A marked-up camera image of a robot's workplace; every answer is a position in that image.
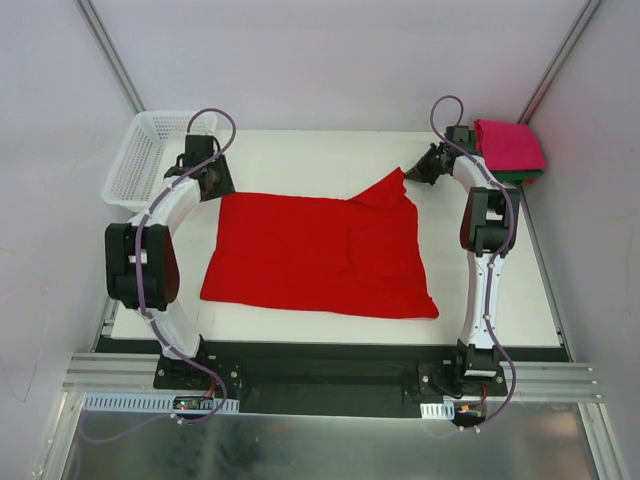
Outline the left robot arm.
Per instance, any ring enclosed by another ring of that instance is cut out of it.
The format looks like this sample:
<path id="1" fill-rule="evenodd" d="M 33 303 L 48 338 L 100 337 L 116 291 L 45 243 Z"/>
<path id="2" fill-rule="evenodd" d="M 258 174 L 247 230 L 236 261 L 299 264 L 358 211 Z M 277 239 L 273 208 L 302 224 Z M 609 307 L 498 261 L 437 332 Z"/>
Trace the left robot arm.
<path id="1" fill-rule="evenodd" d="M 210 381 L 212 366 L 197 355 L 200 334 L 178 300 L 181 279 L 173 236 L 196 206 L 234 192 L 218 139 L 189 133 L 155 198 L 128 222 L 111 223 L 105 230 L 109 296 L 150 325 L 163 355 L 181 360 L 177 377 L 192 389 Z"/>

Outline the red t-shirt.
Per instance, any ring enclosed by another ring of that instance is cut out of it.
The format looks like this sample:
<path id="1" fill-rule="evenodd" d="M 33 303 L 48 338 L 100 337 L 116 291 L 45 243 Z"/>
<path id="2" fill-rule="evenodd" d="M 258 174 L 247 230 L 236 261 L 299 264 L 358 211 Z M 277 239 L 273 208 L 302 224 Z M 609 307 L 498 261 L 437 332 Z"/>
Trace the red t-shirt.
<path id="1" fill-rule="evenodd" d="M 400 169 L 350 199 L 224 197 L 200 298 L 385 319 L 439 315 Z"/>

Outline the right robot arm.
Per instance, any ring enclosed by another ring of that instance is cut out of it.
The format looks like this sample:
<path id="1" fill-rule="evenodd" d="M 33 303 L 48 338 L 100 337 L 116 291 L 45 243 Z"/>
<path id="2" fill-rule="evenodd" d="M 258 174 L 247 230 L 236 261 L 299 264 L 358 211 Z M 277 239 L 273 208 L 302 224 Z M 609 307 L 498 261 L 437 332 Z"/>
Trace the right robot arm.
<path id="1" fill-rule="evenodd" d="M 465 320 L 452 357 L 423 376 L 432 390 L 459 399 L 484 394 L 503 375 L 504 348 L 496 333 L 499 287 L 516 241 L 520 194 L 491 173 L 469 127 L 449 126 L 439 138 L 405 178 L 433 185 L 448 174 L 467 194 L 459 234 L 469 268 Z"/>

